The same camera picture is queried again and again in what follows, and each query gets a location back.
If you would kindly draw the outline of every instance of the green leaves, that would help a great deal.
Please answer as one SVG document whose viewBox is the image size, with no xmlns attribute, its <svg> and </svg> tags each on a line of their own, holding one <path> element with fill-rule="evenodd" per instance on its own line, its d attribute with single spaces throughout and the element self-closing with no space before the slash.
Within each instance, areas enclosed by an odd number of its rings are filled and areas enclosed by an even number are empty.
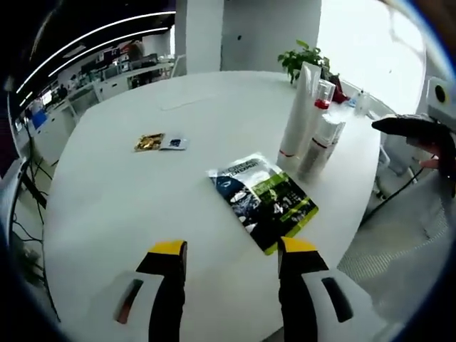
<svg viewBox="0 0 456 342">
<path fill-rule="evenodd" d="M 277 61 L 281 62 L 282 67 L 290 76 L 290 83 L 299 78 L 299 72 L 303 62 L 313 64 L 322 68 L 322 78 L 328 79 L 331 76 L 329 71 L 329 58 L 320 56 L 320 48 L 310 48 L 305 41 L 296 40 L 296 44 L 302 47 L 302 51 L 296 52 L 285 51 L 277 57 Z"/>
</svg>

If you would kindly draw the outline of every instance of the white round table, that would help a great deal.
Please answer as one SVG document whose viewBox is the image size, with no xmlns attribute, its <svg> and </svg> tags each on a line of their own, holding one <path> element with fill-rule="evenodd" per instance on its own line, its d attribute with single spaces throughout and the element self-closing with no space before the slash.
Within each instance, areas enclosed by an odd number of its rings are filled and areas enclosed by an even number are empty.
<svg viewBox="0 0 456 342">
<path fill-rule="evenodd" d="M 56 169 L 44 249 L 63 322 L 147 250 L 188 241 L 181 341 L 261 341 L 282 326 L 277 254 L 265 256 L 206 171 L 253 152 L 276 161 L 296 89 L 283 74 L 207 73 L 128 91 L 89 109 Z M 142 134 L 176 132 L 186 151 L 133 152 Z M 354 118 L 320 177 L 301 184 L 319 206 L 298 233 L 330 267 L 366 208 L 380 133 Z"/>
</svg>

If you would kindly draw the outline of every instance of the office desk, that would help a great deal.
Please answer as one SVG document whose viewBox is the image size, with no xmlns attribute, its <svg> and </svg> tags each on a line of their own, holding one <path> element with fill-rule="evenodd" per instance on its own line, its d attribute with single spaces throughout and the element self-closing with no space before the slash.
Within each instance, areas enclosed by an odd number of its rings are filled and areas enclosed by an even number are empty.
<svg viewBox="0 0 456 342">
<path fill-rule="evenodd" d="M 87 111 L 63 151 L 44 227 L 59 316 L 83 315 L 155 243 L 188 241 L 181 341 L 261 341 L 281 327 L 277 253 L 265 256 L 206 175 L 256 151 L 275 161 L 296 90 L 286 75 L 206 73 L 145 85 Z M 298 233 L 330 267 L 351 243 L 377 168 L 380 133 L 354 118 Z M 182 132 L 186 151 L 133 152 L 142 134 Z"/>
</svg>

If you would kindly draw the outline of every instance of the ceiling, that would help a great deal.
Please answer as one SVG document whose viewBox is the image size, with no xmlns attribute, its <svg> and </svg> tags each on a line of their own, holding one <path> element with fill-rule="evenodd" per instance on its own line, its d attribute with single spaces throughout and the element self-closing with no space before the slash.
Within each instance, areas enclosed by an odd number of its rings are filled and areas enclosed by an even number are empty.
<svg viewBox="0 0 456 342">
<path fill-rule="evenodd" d="M 15 78 L 16 89 L 47 58 L 85 33 L 133 16 L 175 10 L 175 0 L 40 0 L 22 2 L 22 7 L 17 4 L 17 1 L 11 2 L 13 8 L 7 14 L 3 13 L 2 18 L 5 20 L 5 15 L 7 15 L 9 23 L 14 23 L 12 27 L 11 24 L 7 26 L 3 23 L 2 31 L 6 33 L 4 46 L 8 46 L 9 51 L 6 56 L 7 71 Z M 48 77 L 49 73 L 74 57 L 75 55 L 67 58 L 64 56 L 81 43 L 87 50 L 130 33 L 161 27 L 170 28 L 174 24 L 174 20 L 173 14 L 149 16 L 91 34 L 69 46 L 40 68 L 20 90 L 19 98 L 24 98 L 30 91 L 40 91 L 42 87 L 52 81 Z M 5 72 L 1 76 L 3 79 L 6 76 Z"/>
</svg>

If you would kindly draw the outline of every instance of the gold wrapper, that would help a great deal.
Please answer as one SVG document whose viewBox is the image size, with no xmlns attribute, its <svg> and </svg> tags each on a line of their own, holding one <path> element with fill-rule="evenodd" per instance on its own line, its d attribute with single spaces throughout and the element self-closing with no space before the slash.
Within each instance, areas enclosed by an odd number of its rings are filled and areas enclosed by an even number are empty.
<svg viewBox="0 0 456 342">
<path fill-rule="evenodd" d="M 158 150 L 163 140 L 163 133 L 143 135 L 135 146 L 135 151 Z"/>
</svg>

